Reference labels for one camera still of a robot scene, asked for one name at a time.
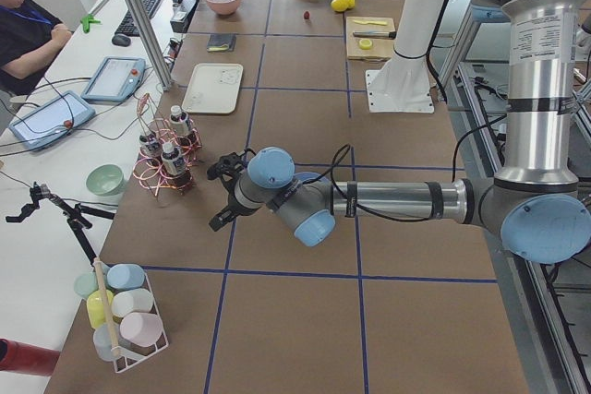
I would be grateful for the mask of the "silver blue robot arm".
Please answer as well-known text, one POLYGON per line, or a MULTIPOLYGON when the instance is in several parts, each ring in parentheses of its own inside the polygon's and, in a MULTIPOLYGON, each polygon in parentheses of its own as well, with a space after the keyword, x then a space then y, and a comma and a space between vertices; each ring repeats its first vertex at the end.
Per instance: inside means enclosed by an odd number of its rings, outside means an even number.
POLYGON ((335 216, 375 215, 399 222, 451 219, 497 235, 524 259, 552 264, 582 251, 590 214, 567 165, 578 11, 586 0, 472 0, 511 24, 505 162, 490 179, 448 184, 336 182, 331 173, 301 180, 291 156, 268 147, 254 157, 222 156, 207 171, 228 203, 210 222, 219 230, 267 208, 304 245, 322 242, 335 216))

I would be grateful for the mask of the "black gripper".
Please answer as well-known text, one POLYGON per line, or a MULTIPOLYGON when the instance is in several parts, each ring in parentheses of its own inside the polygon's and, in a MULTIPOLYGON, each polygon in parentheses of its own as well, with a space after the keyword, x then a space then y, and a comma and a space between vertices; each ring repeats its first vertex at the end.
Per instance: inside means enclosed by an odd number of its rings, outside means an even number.
POLYGON ((235 192, 231 192, 227 198, 227 205, 210 219, 209 226, 213 231, 219 231, 236 218, 251 214, 252 208, 240 203, 235 192))

